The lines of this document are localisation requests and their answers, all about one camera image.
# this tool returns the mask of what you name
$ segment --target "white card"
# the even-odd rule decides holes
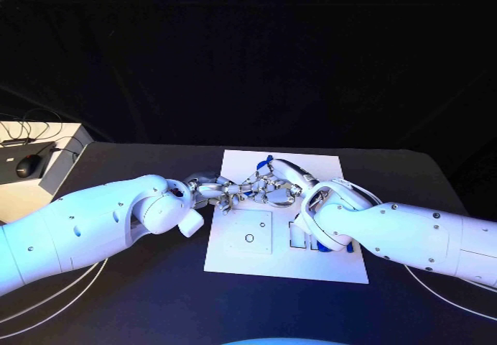
[[[339,157],[233,150],[225,151],[221,175],[243,183],[269,155],[302,166],[319,180],[345,177]],[[359,243],[354,241],[354,253],[320,252],[313,236],[293,226],[302,201],[274,208],[245,199],[227,216],[215,210],[205,271],[368,284]]]

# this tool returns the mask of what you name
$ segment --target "black computer mouse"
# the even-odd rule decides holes
[[[39,162],[42,161],[41,156],[38,155],[28,155],[18,163],[16,166],[16,173],[21,178],[28,178],[37,170],[39,166]]]

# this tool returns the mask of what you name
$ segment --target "white paper sheet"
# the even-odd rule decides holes
[[[296,163],[319,180],[345,177],[339,157],[233,150],[225,151],[222,176],[235,183],[243,183],[269,155]],[[302,199],[289,208],[274,208],[245,199],[237,210],[266,212],[230,212],[224,216],[224,213],[215,210],[205,271],[368,284],[364,254],[356,241],[354,241],[354,253],[348,253],[346,250],[329,253],[313,250],[313,238],[309,235],[306,235],[306,249],[290,246],[290,222],[300,213],[300,204]],[[271,219],[271,229],[260,225],[264,223],[261,217]]]

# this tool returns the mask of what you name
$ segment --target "robotic hand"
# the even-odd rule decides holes
[[[176,225],[191,237],[197,208],[227,214],[244,198],[274,207],[305,199],[294,224],[333,250],[352,238],[374,254],[428,271],[497,286],[497,223],[410,205],[374,206],[349,181],[319,182],[286,160],[269,160],[238,185],[217,174],[186,182],[148,175],[68,194],[0,228],[0,295],[76,270]]]

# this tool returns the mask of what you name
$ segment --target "black table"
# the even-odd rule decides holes
[[[466,214],[428,155],[401,150],[283,149],[107,144],[87,147],[55,198],[146,174],[182,180],[221,170],[224,150],[341,157],[345,178],[395,201]],[[497,323],[449,305],[404,266],[364,250],[369,285],[204,271],[212,207],[188,239],[178,228],[149,235],[112,257],[99,281],[70,309],[8,342],[38,344],[220,344],[261,337],[302,337],[349,344],[467,344],[496,340]],[[453,301],[497,314],[497,295],[453,277],[415,270]],[[47,297],[81,274],[70,272],[0,298],[2,316]],[[67,292],[19,321],[15,331],[51,314],[83,289]]]

